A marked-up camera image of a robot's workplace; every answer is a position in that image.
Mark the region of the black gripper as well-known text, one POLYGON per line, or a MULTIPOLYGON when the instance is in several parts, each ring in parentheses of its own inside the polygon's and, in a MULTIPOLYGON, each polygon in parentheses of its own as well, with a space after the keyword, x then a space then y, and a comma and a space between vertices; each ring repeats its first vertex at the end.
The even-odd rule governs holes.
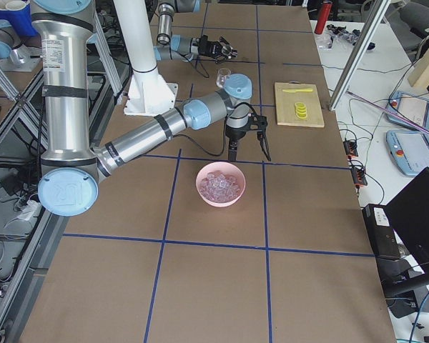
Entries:
POLYGON ((228 160, 237 161, 238 142, 247 133, 246 126, 231 127, 226 126, 225 136, 229 139, 228 160))
POLYGON ((232 46, 223 36, 219 41, 210 41, 207 35, 201 35, 198 41, 198 55, 216 59, 216 61, 229 61, 237 57, 237 53, 224 55, 223 49, 231 49, 232 46))

